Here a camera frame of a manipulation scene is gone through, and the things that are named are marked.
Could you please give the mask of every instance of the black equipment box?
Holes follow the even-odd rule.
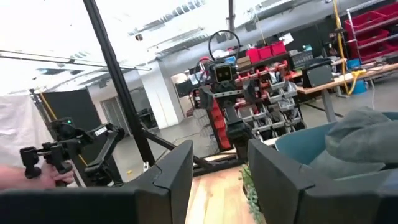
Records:
[[[328,58],[309,60],[302,69],[302,72],[304,88],[313,88],[335,80],[331,72],[331,60]]]

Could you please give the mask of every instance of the wooden desk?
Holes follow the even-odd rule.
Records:
[[[264,141],[272,146],[277,138]],[[207,157],[213,161],[229,155]],[[193,178],[186,224],[255,224],[242,191],[241,166]]]
[[[358,80],[374,77],[376,75],[380,75],[382,73],[390,72],[390,71],[397,70],[397,69],[398,69],[398,63],[393,64],[393,65],[383,65],[380,67],[374,67],[374,68],[369,69],[364,75],[360,75],[358,77]],[[352,76],[352,74],[347,73],[346,75],[340,75],[338,78],[335,78],[335,81],[333,81],[331,83],[316,86],[313,88],[304,88],[302,86],[298,86],[297,91],[302,94],[310,94],[310,93],[315,93],[315,92],[321,91],[322,102],[323,102],[323,106],[325,109],[326,118],[327,118],[328,122],[335,122],[335,121],[337,121],[337,119],[335,116],[335,111],[333,109],[333,104],[331,102],[331,98],[330,98],[328,89],[343,85],[344,82],[351,83],[353,81],[354,81],[354,77]]]
[[[372,69],[369,69],[369,71],[366,72],[366,74],[360,75],[358,77],[358,79],[373,77],[375,75],[380,75],[382,73],[390,72],[390,71],[393,71],[393,70],[396,70],[396,69],[398,69],[398,63],[397,64],[393,64],[393,65],[383,65],[383,66],[380,66],[380,67],[374,67]],[[351,83],[354,80],[352,74],[350,74],[350,73],[347,73],[345,75],[345,78],[346,78],[346,82],[347,83]],[[340,75],[338,78],[335,78],[335,81],[333,81],[331,83],[320,85],[320,86],[317,86],[317,87],[314,87],[314,88],[304,88],[302,86],[298,86],[297,87],[297,91],[299,93],[303,93],[303,94],[310,94],[310,93],[315,93],[315,92],[322,91],[322,90],[325,90],[325,89],[334,88],[336,86],[340,86],[340,85],[343,85],[343,84],[344,84],[344,76]]]

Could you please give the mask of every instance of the green plant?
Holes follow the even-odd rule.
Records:
[[[256,189],[254,188],[253,179],[251,177],[249,165],[243,165],[241,170],[243,180],[243,189],[248,199],[249,212],[253,215],[253,219],[257,224],[264,223],[262,213],[258,204],[258,196]]]

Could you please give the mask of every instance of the door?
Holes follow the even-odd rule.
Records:
[[[126,118],[119,104],[119,99],[117,97],[110,98],[101,102],[102,108],[105,112],[106,119],[108,122],[119,126],[124,129],[126,135],[131,134],[128,128]]]

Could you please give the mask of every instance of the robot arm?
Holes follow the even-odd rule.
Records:
[[[107,185],[111,181],[114,184],[122,184],[121,180],[116,180],[113,177],[113,174],[108,169],[107,161],[112,156],[117,143],[124,137],[123,128],[118,128],[113,124],[105,124],[92,130],[90,133],[95,138],[105,135],[107,136],[107,140],[97,158],[87,165],[85,169],[86,175],[91,181],[97,183],[97,185]]]
[[[108,183],[111,182],[110,173],[105,171],[107,170],[106,161],[112,155],[117,143],[123,139],[123,128],[118,128],[113,124],[103,124],[86,132],[75,128],[67,121],[67,119],[60,119],[52,123],[53,130],[57,132],[58,141],[43,143],[42,149],[27,147],[20,150],[22,163],[26,167],[25,176],[32,179],[41,174],[40,168],[35,166],[39,162],[39,156],[43,156],[48,164],[54,165],[60,174],[70,172],[73,167],[66,161],[80,155],[83,147],[105,135],[107,137],[105,145],[98,157],[88,164],[85,172],[92,181],[100,181],[99,185],[106,185],[104,179]]]

